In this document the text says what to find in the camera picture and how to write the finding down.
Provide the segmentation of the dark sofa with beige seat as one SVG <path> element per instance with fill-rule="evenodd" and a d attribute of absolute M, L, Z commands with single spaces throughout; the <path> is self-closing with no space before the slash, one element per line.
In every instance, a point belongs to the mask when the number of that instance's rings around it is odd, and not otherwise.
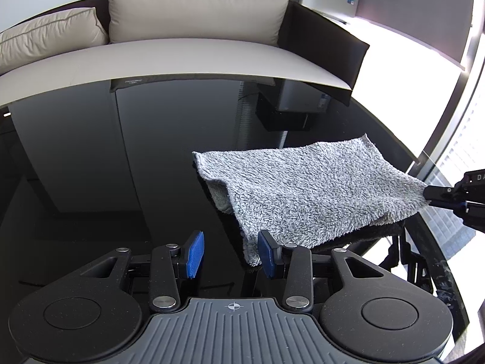
<path fill-rule="evenodd" d="M 32 62 L 1 76 L 1 103 L 96 81 L 143 76 L 269 77 L 313 85 L 343 104 L 369 46 L 335 22 L 290 2 L 275 46 L 224 39 L 105 44 Z"/>

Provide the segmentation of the small beige side cushion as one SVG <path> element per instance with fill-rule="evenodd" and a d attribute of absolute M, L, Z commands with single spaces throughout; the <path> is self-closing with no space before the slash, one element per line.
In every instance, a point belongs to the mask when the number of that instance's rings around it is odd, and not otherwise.
<path fill-rule="evenodd" d="M 94 8 L 73 8 L 41 16 L 1 33 L 1 74 L 108 41 Z"/>

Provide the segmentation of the large beige back cushion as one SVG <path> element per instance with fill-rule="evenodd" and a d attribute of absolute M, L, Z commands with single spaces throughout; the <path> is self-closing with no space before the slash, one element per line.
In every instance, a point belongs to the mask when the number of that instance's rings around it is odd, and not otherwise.
<path fill-rule="evenodd" d="M 108 0 L 109 36 L 229 39 L 275 46 L 289 0 Z"/>

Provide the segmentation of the grey fluffy towel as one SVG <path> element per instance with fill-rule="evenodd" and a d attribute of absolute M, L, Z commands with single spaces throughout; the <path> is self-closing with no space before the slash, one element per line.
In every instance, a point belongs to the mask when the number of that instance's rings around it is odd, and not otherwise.
<path fill-rule="evenodd" d="M 257 236 L 313 248 L 426 207 L 426 184 L 386 161 L 367 136 L 308 146 L 195 152 L 216 208 L 232 214 L 245 261 L 261 263 Z"/>

